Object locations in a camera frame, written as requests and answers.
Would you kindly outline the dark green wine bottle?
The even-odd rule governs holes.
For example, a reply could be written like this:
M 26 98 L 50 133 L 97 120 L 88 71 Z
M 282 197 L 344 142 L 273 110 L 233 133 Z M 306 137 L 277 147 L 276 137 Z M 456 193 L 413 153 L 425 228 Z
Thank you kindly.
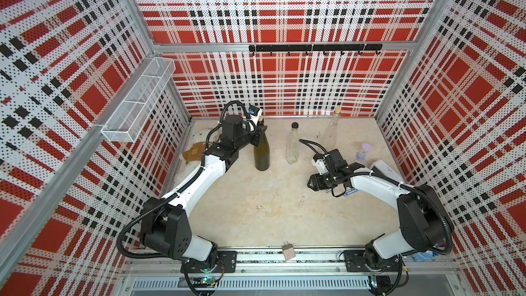
M 257 126 L 258 125 L 264 125 L 263 116 L 260 117 L 257 123 Z M 257 170 L 266 171 L 270 167 L 270 146 L 266 135 L 264 137 L 263 144 L 253 149 L 253 157 Z

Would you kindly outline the small clear black-capped bottle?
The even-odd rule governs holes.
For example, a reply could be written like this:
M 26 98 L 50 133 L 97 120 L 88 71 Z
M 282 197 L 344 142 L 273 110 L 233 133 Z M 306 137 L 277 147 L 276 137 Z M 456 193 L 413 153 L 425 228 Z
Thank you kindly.
M 299 159 L 299 124 L 292 122 L 291 131 L 286 138 L 286 161 L 288 164 L 294 164 Z

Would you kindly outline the tall clear corked bottle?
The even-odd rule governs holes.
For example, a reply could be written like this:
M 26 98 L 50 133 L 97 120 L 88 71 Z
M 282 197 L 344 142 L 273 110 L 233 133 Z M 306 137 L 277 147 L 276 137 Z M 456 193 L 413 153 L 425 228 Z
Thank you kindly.
M 326 127 L 324 132 L 321 134 L 320 144 L 325 148 L 327 152 L 336 148 L 336 140 L 338 134 L 338 122 L 341 117 L 340 106 L 337 106 L 331 116 L 331 121 Z

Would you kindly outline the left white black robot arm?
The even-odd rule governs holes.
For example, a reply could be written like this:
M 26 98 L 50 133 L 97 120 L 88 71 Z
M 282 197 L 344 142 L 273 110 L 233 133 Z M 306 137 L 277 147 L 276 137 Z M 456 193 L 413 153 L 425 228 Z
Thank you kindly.
M 160 257 L 196 260 L 214 265 L 216 244 L 194 234 L 189 216 L 206 191 L 238 159 L 247 145 L 260 145 L 267 126 L 264 118 L 246 122 L 230 115 L 221 123 L 218 141 L 201 155 L 200 165 L 177 187 L 160 199 L 149 200 L 142 213 L 141 243 Z

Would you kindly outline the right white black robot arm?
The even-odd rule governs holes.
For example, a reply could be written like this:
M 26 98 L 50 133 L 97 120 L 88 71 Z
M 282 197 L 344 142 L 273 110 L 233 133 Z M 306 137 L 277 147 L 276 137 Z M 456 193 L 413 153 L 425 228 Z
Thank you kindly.
M 410 186 L 377 168 L 349 164 L 337 149 L 325 154 L 316 152 L 312 164 L 318 172 L 311 175 L 309 189 L 333 191 L 343 185 L 365 192 L 397 211 L 397 230 L 365 245 L 368 270 L 381 271 L 398 256 L 428 251 L 445 256 L 452 252 L 454 226 L 431 186 Z

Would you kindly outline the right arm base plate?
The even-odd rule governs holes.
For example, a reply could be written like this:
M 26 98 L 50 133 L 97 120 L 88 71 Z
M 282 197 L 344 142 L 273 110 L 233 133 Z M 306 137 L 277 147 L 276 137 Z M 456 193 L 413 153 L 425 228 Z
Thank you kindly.
M 397 256 L 385 260 L 376 269 L 372 269 L 366 263 L 363 249 L 347 249 L 341 254 L 342 261 L 345 264 L 348 273 L 374 273 L 382 274 L 386 272 L 396 273 L 400 267 L 401 262 Z

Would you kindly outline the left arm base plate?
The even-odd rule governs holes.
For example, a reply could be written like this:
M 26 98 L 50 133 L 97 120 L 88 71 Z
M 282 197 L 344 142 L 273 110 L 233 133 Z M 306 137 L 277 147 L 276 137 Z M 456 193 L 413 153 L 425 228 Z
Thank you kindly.
M 204 261 L 195 259 L 183 261 L 180 271 L 188 274 L 234 273 L 236 270 L 237 256 L 238 252 L 236 251 L 213 250 L 211 255 Z

